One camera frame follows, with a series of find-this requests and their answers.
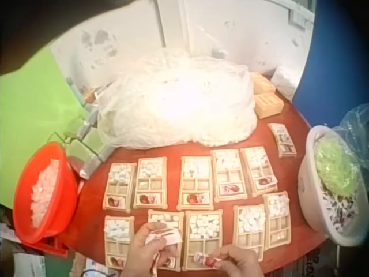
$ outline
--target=round table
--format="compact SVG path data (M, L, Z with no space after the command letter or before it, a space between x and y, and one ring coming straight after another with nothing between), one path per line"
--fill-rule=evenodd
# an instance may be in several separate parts
M297 158L279 158L274 137L267 126L268 123L286 125L295 147ZM319 246L325 240L322 234L311 229L301 212L298 198L298 171L305 155L305 141L309 127L304 119L289 103L285 103L279 115L258 121L255 132L244 141L217 148L208 148L197 143L187 143L160 147L149 150L128 150L118 148L86 181L77 204L76 213L68 228L58 238L69 248L75 249L86 257L104 264L104 217L134 216L137 231L148 220L147 209L133 209L130 214L124 212L104 211L102 209L104 191L111 163L137 162L139 158L166 156L167 160L167 201L168 211L176 211L180 183L180 165L182 156L209 156L211 149L240 149L253 146L264 146L273 171L278 179L278 191L286 190L290 198L292 241L289 245L267 250L261 267L264 273L281 268L302 257ZM247 200L224 201L214 203L214 209L223 210L223 245L232 243L233 206L261 204L262 197ZM214 276L222 275L214 271L173 272L161 270L160 276Z

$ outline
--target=green board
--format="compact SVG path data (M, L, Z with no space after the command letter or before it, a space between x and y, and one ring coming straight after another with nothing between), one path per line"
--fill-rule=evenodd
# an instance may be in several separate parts
M0 204L13 208L28 159L53 132L64 134L73 119L84 116L48 47L0 77Z

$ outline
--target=orange bucket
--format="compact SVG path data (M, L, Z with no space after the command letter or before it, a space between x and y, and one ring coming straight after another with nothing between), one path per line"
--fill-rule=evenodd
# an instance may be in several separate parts
M51 159L59 161L59 169L50 204L38 228L32 226L32 188ZM61 233L71 221L77 205L77 181L67 162L63 147L51 142L42 146L23 169L14 195L13 220L21 241L34 244L45 237Z

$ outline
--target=small box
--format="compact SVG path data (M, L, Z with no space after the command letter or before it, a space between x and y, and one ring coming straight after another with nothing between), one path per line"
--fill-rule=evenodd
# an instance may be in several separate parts
M258 72L251 72L251 78L254 83L254 95L275 93L276 86L272 84L267 78Z
M255 95L255 112L259 119L280 114L284 102L274 93Z

